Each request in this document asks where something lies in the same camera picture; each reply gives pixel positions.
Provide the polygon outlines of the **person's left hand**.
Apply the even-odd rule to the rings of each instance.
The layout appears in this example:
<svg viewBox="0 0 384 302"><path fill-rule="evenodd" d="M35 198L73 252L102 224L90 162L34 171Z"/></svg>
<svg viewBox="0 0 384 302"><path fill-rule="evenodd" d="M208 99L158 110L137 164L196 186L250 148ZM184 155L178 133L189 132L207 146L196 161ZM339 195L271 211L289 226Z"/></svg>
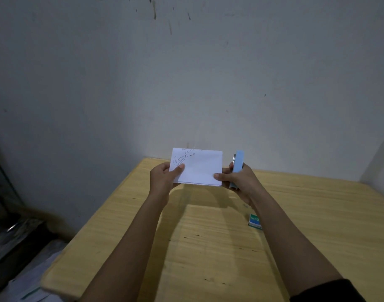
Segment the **person's left hand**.
<svg viewBox="0 0 384 302"><path fill-rule="evenodd" d="M149 197L168 202L169 193L179 185L175 183L176 178L169 178L170 163L164 162L150 171Z"/></svg>

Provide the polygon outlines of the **person's right hand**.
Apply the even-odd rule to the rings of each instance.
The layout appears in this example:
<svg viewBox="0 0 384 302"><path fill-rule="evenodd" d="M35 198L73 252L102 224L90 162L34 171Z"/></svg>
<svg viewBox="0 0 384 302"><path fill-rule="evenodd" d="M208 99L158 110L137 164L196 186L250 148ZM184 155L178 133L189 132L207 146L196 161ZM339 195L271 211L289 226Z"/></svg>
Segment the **person's right hand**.
<svg viewBox="0 0 384 302"><path fill-rule="evenodd" d="M231 173L233 163L229 167L224 167L222 173ZM239 198L249 205L253 210L257 210L258 201L265 197L268 193L256 177L253 170L244 163L243 168L234 174L234 182L221 182L221 185L233 192Z"/></svg>

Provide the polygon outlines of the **light blue stapler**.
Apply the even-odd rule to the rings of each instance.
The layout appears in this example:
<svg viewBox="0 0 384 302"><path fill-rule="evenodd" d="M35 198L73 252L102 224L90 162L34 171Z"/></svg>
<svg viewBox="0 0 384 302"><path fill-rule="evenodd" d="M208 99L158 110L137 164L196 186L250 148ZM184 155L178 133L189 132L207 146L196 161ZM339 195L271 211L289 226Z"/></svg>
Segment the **light blue stapler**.
<svg viewBox="0 0 384 302"><path fill-rule="evenodd" d="M244 165L245 152L242 150L236 151L233 156L233 167L231 173L238 173L242 170Z"/></svg>

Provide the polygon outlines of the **white paper with handwriting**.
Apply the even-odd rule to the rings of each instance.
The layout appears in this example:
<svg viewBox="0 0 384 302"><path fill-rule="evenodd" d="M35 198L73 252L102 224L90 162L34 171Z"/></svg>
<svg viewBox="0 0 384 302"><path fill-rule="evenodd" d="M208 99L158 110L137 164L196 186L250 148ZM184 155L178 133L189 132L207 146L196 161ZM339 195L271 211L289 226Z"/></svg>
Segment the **white paper with handwriting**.
<svg viewBox="0 0 384 302"><path fill-rule="evenodd" d="M184 164L183 172L174 183L220 187L222 183L214 178L214 174L222 173L222 158L222 151L173 148L169 171Z"/></svg>

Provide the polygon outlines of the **person's left forearm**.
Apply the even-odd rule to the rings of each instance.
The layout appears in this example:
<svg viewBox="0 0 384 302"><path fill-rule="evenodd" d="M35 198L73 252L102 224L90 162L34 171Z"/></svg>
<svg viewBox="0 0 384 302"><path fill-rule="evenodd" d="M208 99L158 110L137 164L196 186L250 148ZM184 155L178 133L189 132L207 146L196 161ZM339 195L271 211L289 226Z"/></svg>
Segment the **person's left forearm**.
<svg viewBox="0 0 384 302"><path fill-rule="evenodd" d="M170 190L151 190L79 302L136 302Z"/></svg>

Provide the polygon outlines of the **person's right forearm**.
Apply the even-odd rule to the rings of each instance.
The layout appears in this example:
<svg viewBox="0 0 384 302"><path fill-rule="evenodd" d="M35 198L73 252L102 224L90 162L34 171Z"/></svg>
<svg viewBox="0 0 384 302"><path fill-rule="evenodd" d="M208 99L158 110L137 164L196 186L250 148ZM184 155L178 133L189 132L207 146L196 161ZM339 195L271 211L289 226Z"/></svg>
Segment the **person's right forearm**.
<svg viewBox="0 0 384 302"><path fill-rule="evenodd" d="M343 278L262 186L249 197L290 296Z"/></svg>

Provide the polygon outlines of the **green staple box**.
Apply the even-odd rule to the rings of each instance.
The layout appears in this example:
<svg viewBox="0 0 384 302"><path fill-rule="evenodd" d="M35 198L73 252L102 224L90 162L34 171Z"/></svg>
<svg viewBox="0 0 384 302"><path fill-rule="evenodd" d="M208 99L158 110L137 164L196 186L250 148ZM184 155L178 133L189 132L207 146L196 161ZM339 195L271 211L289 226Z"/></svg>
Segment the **green staple box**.
<svg viewBox="0 0 384 302"><path fill-rule="evenodd" d="M255 214L250 214L248 226L255 228L255 229L260 229L260 230L263 229L262 225L260 223L260 219Z"/></svg>

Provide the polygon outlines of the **wooden table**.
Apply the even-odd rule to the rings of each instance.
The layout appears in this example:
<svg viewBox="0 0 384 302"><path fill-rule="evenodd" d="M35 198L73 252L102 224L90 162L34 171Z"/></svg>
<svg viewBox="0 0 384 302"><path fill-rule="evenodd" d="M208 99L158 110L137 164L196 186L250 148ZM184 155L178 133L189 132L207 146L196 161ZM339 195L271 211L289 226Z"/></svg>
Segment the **wooden table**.
<svg viewBox="0 0 384 302"><path fill-rule="evenodd" d="M45 291L77 300L149 192L143 159L55 259ZM368 302L384 302L384 197L346 180L255 171L294 224ZM139 301L287 301L253 211L219 187L181 185L163 210Z"/></svg>

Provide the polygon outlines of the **black sleeve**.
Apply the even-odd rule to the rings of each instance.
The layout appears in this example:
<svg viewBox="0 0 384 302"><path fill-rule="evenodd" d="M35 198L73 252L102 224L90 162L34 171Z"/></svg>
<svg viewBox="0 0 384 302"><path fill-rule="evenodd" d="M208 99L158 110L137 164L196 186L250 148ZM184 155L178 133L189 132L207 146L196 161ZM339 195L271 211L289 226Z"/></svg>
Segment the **black sleeve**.
<svg viewBox="0 0 384 302"><path fill-rule="evenodd" d="M348 279L338 279L306 289L290 302L366 302Z"/></svg>

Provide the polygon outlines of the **pile of papers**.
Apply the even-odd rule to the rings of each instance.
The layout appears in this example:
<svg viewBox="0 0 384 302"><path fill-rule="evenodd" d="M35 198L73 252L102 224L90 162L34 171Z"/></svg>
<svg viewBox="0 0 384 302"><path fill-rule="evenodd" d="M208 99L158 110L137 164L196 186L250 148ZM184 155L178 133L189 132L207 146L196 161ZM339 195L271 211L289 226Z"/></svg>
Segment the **pile of papers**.
<svg viewBox="0 0 384 302"><path fill-rule="evenodd" d="M0 222L0 293L48 244L65 245L69 241L38 218Z"/></svg>

